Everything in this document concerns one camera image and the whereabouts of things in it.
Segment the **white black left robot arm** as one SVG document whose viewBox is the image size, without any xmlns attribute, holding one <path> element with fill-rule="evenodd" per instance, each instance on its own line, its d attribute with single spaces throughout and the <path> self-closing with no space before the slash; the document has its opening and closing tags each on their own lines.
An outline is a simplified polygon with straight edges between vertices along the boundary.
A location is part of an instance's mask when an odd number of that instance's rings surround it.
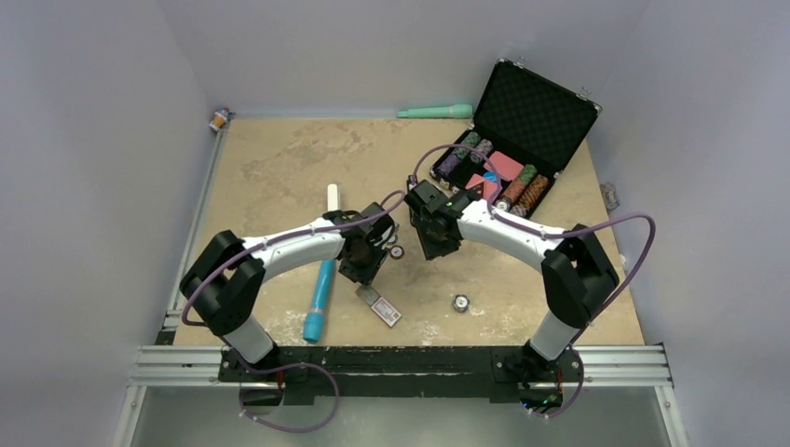
<svg viewBox="0 0 790 447">
<path fill-rule="evenodd" d="M 239 367 L 265 381 L 284 370 L 279 346 L 253 314 L 269 280 L 315 262 L 334 260 L 352 283 L 370 286 L 389 256 L 399 225 L 378 203 L 362 211 L 331 210 L 315 221 L 264 237 L 216 234 L 179 284 L 186 325 L 206 327 L 230 348 Z"/>
</svg>

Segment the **white stapler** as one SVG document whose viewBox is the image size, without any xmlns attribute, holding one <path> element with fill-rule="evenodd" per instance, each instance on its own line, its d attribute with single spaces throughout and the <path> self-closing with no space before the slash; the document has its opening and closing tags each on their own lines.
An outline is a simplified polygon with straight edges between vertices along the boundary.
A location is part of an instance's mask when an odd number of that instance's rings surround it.
<svg viewBox="0 0 790 447">
<path fill-rule="evenodd" d="M 327 186 L 327 211 L 340 210 L 340 194 L 338 185 L 331 183 Z"/>
</svg>

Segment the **staples cardboard box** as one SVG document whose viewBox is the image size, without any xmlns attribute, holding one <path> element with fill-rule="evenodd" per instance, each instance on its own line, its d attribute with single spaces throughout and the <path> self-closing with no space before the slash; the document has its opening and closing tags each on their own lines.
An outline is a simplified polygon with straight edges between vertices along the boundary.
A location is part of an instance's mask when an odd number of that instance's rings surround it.
<svg viewBox="0 0 790 447">
<path fill-rule="evenodd" d="M 359 286 L 356 294 L 388 327 L 393 328 L 402 318 L 402 313 L 373 287 Z"/>
</svg>

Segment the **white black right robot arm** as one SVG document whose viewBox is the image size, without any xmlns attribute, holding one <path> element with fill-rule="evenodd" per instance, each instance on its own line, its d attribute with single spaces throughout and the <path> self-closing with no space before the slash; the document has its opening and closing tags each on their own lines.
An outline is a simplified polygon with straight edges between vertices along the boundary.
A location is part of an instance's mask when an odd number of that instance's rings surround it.
<svg viewBox="0 0 790 447">
<path fill-rule="evenodd" d="M 520 356 L 505 359 L 503 367 L 525 386 L 557 378 L 560 357 L 620 284 L 597 236 L 582 224 L 564 230 L 519 217 L 500 219 L 477 194 L 447 196 L 427 180 L 409 179 L 405 202 L 426 260 L 454 253 L 470 241 L 541 274 L 548 311 Z"/>
</svg>

